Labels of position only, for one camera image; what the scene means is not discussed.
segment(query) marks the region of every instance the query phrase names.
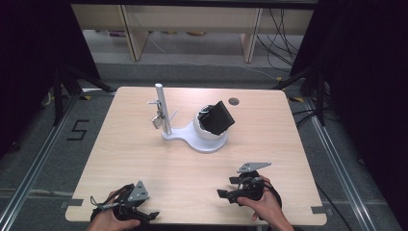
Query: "black strap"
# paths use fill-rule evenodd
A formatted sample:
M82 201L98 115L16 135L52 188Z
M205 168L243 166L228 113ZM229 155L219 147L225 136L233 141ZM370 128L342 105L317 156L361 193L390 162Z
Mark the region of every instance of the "black strap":
M280 197L279 193L276 191L276 189L273 186L269 186L265 184L265 187L270 190L270 192L276 197L276 200L278 201L279 206L282 209L282 198Z
M90 221L93 221L96 217L96 215L98 215L102 210L99 208L96 208L93 210L92 215L90 215Z

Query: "black panel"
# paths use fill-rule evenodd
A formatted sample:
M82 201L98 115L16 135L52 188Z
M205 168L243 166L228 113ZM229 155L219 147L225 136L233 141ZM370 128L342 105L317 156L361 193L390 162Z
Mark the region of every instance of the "black panel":
M319 7L333 8L343 0L325 0ZM69 0L73 4L189 6L227 8L315 9L318 0Z
M324 4L328 1L319 0L320 4ZM302 43L300 44L299 51L297 52L296 59L294 60L291 76L305 70L310 67L312 63L318 58L322 52L322 45L328 41L329 33L332 33L334 27L339 26L340 17L345 10L345 1L339 1L340 6L336 8L318 8L314 10L312 18L310 19L309 26L305 33Z
M408 37L404 5L366 1L335 63L331 95L374 181L408 229Z
M10 0L1 5L0 158L40 108L59 66L68 64L99 79L68 3Z

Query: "black device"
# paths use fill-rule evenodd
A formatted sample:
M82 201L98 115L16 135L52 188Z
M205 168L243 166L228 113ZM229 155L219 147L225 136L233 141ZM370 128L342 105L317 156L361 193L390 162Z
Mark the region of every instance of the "black device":
M97 208L93 210L90 221L100 212L113 209L118 220L138 219L140 220L140 226L145 226L159 214L159 212L154 212L148 215L138 210L138 207L148 198L148 192L142 181L139 181L136 186L130 184L122 187L109 196L104 203L96 203L93 197L91 197L91 203Z
M237 185L238 188L235 191L228 192L226 190L217 190L220 198L226 198L232 203L238 203L238 197L247 197L252 200L260 200L264 194L264 188L270 190L270 192L276 197L279 206L282 208L282 199L279 193L273 186L266 184L256 169L261 167L270 166L270 163L245 163L239 170L240 176L230 177L231 184Z
M235 123L222 101L205 107L199 113L198 120L202 129L215 135L220 135Z

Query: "white stand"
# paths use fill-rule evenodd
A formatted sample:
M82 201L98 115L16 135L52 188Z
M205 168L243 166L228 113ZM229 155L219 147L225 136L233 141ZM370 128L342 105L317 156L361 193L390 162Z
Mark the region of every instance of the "white stand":
M185 141L189 146L201 153L212 153L221 149L228 139L227 131L220 135L212 134L201 129L198 114L191 123L184 128L172 128L167 112L165 93L161 84L156 84L159 102L161 103L165 121L162 136L166 141Z
M225 131L219 140L206 140L201 138L195 131L194 123L191 122L185 128L171 128L171 134L162 133L166 141L185 141L189 146L201 153L213 153L221 149L228 139Z

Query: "finger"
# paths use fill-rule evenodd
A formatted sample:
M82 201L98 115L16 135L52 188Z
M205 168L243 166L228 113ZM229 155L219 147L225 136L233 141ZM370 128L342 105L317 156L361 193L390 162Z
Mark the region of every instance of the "finger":
M123 229L133 229L140 225L140 221L138 219L128 219L120 222L120 230Z
M251 220L252 220L252 221L255 221L257 218L258 218L258 215L257 215L256 213L254 213L254 214L252 215Z
M254 200L251 200L247 197L238 197L237 198L237 202L244 205L244 206L248 206L250 208L254 208L256 202Z
M267 187L264 187L263 193L269 192L269 189Z
M275 205L280 206L279 203L278 203L278 199L277 199L276 196L275 196L272 192L270 192L270 191L265 192L264 195L263 195L263 198L264 198L265 200L267 200L267 201L273 201L273 203L274 203Z
M269 178L267 178L266 176L263 176L263 175L260 175L260 176L261 176L261 178L262 178L265 182L270 183Z
M111 197L114 193L116 193L116 191L109 192L108 198ZM115 201L115 198L112 198L112 199L109 201L109 203L114 203L114 201Z

